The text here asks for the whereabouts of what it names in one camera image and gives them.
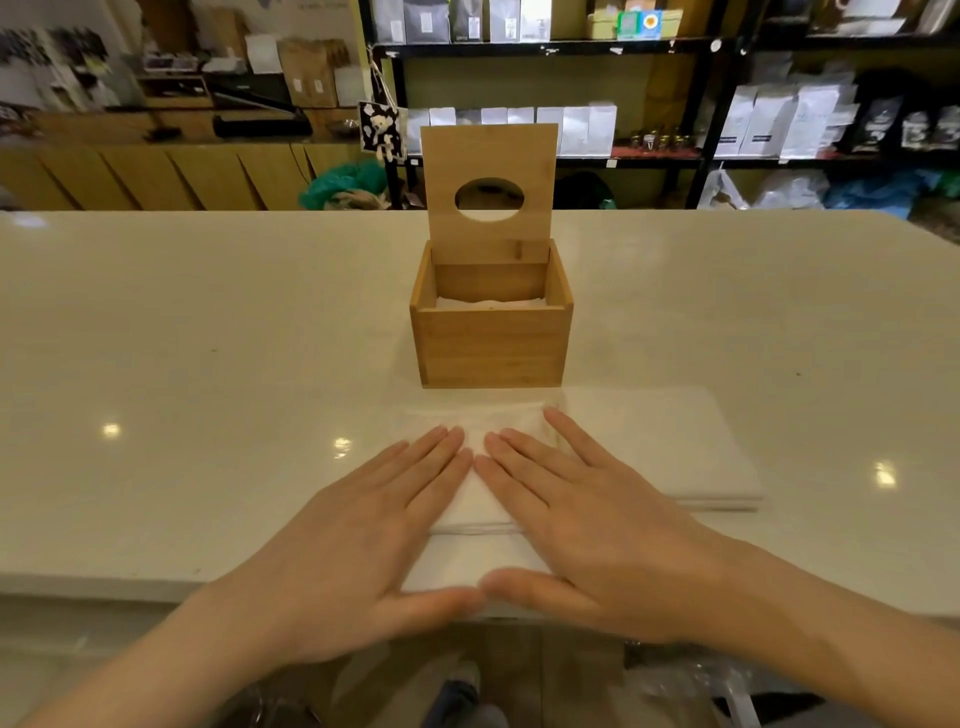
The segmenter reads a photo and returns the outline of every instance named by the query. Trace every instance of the white countertop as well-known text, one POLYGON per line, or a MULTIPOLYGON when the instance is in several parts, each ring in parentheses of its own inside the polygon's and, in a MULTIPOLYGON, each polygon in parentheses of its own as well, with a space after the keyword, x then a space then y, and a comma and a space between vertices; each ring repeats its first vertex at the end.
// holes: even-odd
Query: white countertop
MULTIPOLYGON (((755 464, 760 511, 705 522, 960 617, 960 248, 862 212, 553 231, 564 385, 704 387, 755 464)), ((372 454, 384 412, 484 397, 420 388, 426 236, 416 212, 0 215, 0 592, 181 599, 372 454)), ((436 536, 408 583, 538 563, 436 536)))

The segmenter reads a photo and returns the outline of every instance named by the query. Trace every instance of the shelf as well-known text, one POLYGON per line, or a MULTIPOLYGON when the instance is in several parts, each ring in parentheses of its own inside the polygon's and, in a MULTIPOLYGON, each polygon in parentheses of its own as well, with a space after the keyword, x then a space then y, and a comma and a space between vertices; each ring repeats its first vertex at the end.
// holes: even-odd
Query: shelf
POLYGON ((960 48, 960 33, 927 36, 903 33, 895 36, 839 36, 818 34, 803 37, 759 37, 754 51, 871 51, 897 48, 960 48))
MULTIPOLYGON (((410 156, 408 161, 413 166, 423 166, 423 157, 410 156)), ((577 167, 587 169, 696 169, 700 166, 698 156, 677 155, 644 155, 642 157, 557 157, 558 167, 577 167)))
POLYGON ((731 38, 677 37, 669 40, 551 40, 547 43, 421 43, 373 46, 373 57, 495 58, 520 56, 631 56, 651 53, 701 53, 731 50, 731 38))
POLYGON ((893 155, 831 155, 814 159, 717 158, 719 169, 824 169, 851 171, 865 167, 960 169, 960 152, 899 152, 893 155))

